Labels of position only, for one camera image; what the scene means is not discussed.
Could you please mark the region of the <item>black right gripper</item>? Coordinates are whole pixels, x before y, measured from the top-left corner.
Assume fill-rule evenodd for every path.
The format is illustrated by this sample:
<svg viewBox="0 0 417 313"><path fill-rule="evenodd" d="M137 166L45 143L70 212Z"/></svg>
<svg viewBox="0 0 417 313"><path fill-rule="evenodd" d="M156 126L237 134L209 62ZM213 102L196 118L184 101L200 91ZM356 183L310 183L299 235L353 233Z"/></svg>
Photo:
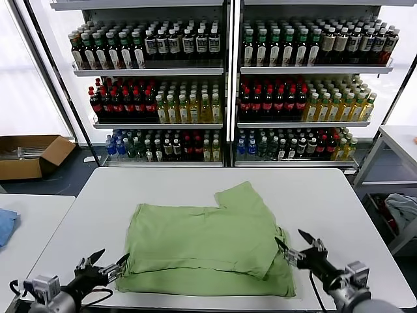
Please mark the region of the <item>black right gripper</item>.
<svg viewBox="0 0 417 313"><path fill-rule="evenodd" d="M298 252L289 248L281 239L275 237L278 250L289 265L297 269L311 271L321 282L324 288L331 288L334 281L345 274L344 270L335 268L328 260L326 248L320 239L314 238L310 233L298 229L301 237L316 250L303 250Z"/></svg>

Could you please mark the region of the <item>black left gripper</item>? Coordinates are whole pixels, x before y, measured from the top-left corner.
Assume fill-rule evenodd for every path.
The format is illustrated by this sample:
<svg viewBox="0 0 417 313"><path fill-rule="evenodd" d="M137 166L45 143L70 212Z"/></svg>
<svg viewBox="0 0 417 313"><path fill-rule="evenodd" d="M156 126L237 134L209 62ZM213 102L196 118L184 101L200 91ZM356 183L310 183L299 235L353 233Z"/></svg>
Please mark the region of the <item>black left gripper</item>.
<svg viewBox="0 0 417 313"><path fill-rule="evenodd" d="M116 263L107 267L92 267L105 252L105 249L92 253L87 258L82 258L75 268L75 278L66 286L63 291L71 295L73 299L84 299L92 293L95 287L107 286L121 276L129 254L125 254Z"/></svg>

